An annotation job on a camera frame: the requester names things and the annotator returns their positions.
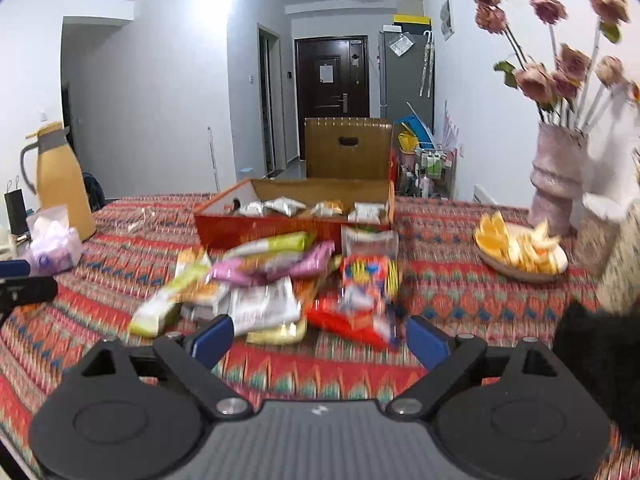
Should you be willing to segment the green white snack packet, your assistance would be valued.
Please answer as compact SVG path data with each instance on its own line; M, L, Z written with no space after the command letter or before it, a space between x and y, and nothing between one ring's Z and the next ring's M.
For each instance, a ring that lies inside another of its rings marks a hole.
M174 277L140 304L129 322L128 333L143 338L160 336L176 317L180 295L201 281L211 265L203 247L179 252Z

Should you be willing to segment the pink snack packet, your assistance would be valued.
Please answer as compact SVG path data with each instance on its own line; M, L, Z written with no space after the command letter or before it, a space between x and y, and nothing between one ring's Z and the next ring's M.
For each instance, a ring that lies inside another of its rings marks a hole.
M329 240L314 244L304 252L228 258L214 263L205 281L253 287L268 285L281 278L318 278L329 269L334 250L335 244Z

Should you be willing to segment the tissue pack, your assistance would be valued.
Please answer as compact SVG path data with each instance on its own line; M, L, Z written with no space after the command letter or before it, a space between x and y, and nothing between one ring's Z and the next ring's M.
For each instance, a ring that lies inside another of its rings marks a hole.
M32 275L55 275L73 269L82 255L81 239L70 225L67 208L55 206L27 218L30 243L26 260Z

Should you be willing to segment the yellow thermos jug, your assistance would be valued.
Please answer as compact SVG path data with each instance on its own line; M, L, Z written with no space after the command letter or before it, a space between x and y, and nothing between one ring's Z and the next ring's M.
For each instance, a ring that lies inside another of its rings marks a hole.
M62 122L49 122L26 136L32 143L20 154L22 179L29 191L37 196L40 208L65 206L70 226L84 242L96 232L96 222L89 205L82 171L76 155L66 139ZM27 177L25 156L37 152L36 182Z

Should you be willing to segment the black sleeve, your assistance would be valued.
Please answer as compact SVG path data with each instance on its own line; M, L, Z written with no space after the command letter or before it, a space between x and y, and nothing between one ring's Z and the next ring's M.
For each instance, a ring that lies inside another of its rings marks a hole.
M552 351L639 446L639 315L591 312L571 301L556 326Z

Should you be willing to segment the patterned red tablecloth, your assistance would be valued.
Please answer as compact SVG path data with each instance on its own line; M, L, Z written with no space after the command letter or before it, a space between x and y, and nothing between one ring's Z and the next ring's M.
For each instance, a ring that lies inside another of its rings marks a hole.
M15 309L1 327L1 445L20 474L38 477L27 444L32 416L64 372L99 340L126 338L142 300L175 272L178 253L198 244L193 214L202 194L124 197L99 210L78 266L58 276L50 302ZM480 260L473 232L491 207L398 198L395 226L404 266L402 303L450 334L510 346L550 341L572 299L598 305L596 282L571 264L547 285L510 281ZM388 401L423 375L405 348L376 351L327 333L267 347L237 341L217 374L250 402L266 399Z

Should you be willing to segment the plate of orange slices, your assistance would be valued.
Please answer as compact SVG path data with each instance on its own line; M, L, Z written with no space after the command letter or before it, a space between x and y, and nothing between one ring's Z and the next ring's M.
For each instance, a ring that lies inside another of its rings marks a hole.
M484 263L519 282L550 283L568 268L561 237L550 234L548 220L526 228L505 222L500 211L483 214L473 240Z

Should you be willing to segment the red colourful snack bag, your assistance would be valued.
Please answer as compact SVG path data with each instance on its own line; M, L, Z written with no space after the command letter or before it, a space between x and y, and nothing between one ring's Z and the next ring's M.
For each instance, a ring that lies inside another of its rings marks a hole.
M377 349L398 344L401 272L387 256L348 256L305 308L309 325Z

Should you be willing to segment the speckled white vase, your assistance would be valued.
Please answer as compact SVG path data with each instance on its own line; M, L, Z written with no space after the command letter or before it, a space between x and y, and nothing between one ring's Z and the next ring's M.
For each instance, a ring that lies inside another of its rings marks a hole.
M627 206L603 195L582 196L576 261L597 281L596 296L608 313L639 310L639 200Z

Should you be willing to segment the orange cardboard box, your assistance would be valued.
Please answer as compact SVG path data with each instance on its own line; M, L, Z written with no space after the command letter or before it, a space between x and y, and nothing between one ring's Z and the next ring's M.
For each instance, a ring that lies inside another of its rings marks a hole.
M292 216L266 208L259 216L241 214L249 204L289 198L303 208ZM358 204L379 204L378 221L351 222L348 215ZM394 226L395 187L389 180L245 179L201 204L194 220L201 244L231 249L260 238L307 232L317 242L341 244L341 227L387 231Z

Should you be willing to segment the long green snack packet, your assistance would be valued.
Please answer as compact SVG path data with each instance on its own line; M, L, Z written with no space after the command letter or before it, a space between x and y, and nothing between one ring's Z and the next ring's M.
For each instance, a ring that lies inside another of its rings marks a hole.
M314 234L299 231L246 242L224 253L224 258L242 258L276 252L304 252L314 241Z

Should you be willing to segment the pink ceramic vase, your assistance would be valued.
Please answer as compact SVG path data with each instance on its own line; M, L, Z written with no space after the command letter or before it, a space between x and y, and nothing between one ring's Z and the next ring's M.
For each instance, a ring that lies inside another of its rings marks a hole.
M527 221L547 222L550 235L570 230L574 201L582 197L588 160L588 138L580 131L539 124L536 155L529 181L535 188Z

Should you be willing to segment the storage rack with items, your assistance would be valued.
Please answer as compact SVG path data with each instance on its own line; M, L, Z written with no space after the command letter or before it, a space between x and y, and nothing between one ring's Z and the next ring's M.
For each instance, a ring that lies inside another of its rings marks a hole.
M444 133L436 138L412 104L407 102L407 106L409 114L394 121L399 194L453 200L459 129L445 113Z

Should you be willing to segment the brown cardboard carton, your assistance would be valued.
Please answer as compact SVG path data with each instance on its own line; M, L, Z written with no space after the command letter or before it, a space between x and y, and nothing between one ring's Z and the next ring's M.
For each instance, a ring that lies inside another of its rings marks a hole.
M307 118L306 177L386 180L393 124L382 118Z

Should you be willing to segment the dark entrance door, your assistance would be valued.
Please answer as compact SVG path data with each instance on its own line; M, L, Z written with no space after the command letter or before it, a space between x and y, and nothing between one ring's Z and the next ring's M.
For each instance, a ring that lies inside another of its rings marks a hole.
M294 40L299 158L307 155L307 118L369 117L366 36Z

